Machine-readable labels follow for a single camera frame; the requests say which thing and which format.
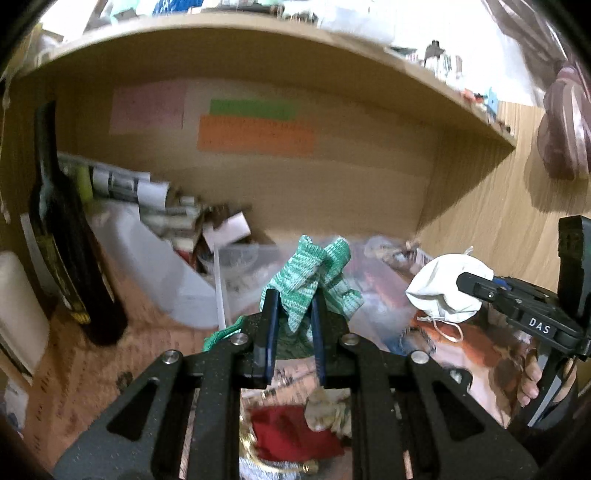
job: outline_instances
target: wooden wall panel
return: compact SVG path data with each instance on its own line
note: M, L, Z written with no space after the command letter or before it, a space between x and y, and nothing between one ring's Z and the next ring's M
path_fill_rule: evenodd
M445 135L421 216L420 237L433 255L463 252L499 275L556 291L558 219L591 217L586 180L551 180L535 139L544 111L501 104L500 115L517 130L517 149L499 161L464 135Z
M416 231L439 143L433 127L331 95L200 79L190 81L182 130L109 135L112 92L113 85L78 85L73 153L151 171L207 201L251 204L252 227L275 240ZM316 132L313 156L199 151L199 117L211 98L293 101Z

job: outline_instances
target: orange paper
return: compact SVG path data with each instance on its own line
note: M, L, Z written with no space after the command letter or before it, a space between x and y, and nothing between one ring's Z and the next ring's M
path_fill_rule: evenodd
M202 115L197 147L205 152L305 157L314 151L314 132L301 122Z

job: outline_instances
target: plastic storage bin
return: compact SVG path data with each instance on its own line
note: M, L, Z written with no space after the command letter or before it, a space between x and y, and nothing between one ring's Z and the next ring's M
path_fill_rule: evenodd
M296 243L229 245L216 251L214 274L220 328L232 325L240 315L260 311L262 289L296 247ZM380 348L393 351L416 312L404 294L408 283L382 261L366 257L362 243L352 243L350 249L345 279L362 293L365 302L351 318L349 328Z

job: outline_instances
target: bottle label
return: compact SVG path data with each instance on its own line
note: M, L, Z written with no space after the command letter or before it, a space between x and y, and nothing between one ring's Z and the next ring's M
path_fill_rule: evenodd
M86 311L86 307L82 299L78 295L72 279L68 275L61 255L56 247L56 241L52 235L37 235L35 236L37 245L45 262L47 268L51 272L57 285L60 287L62 301L66 308L70 310L70 314L75 321L82 325L90 323L90 315Z

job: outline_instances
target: finger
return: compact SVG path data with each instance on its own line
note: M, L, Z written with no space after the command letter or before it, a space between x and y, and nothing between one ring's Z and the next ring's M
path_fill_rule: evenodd
M564 366L564 374L568 375L568 373L570 372L572 367L573 367L573 359L570 358L569 361ZM558 403L559 401L564 400L566 395L569 394L570 389L573 388L574 382L575 382L575 380L577 380L577 366L575 365L572 370L573 371L570 373L569 377L564 382L562 388L560 388L560 390L556 394L556 396L554 398L554 403Z
M525 362L525 374L534 382L539 382L542 378L542 369L538 364L538 359L535 354L530 355Z
M538 386L533 380L530 380L529 378L523 378L519 387L521 391L529 398L537 398L537 396L540 394Z
M529 404L531 399L527 395L525 395L521 390L519 390L517 392L517 401L522 407L525 407L527 404Z

